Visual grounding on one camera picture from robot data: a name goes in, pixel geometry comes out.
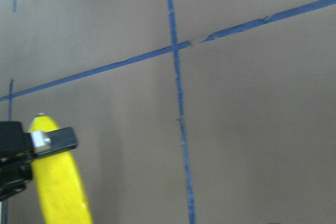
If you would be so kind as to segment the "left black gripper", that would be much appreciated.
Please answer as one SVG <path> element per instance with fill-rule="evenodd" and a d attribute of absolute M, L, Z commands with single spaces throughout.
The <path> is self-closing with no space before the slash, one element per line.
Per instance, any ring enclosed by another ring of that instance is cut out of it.
<path fill-rule="evenodd" d="M 56 155 L 77 145 L 71 127 L 28 133 L 20 122 L 1 121 L 1 201 L 26 189 L 26 184 L 33 179 L 30 163 L 34 155 Z"/>

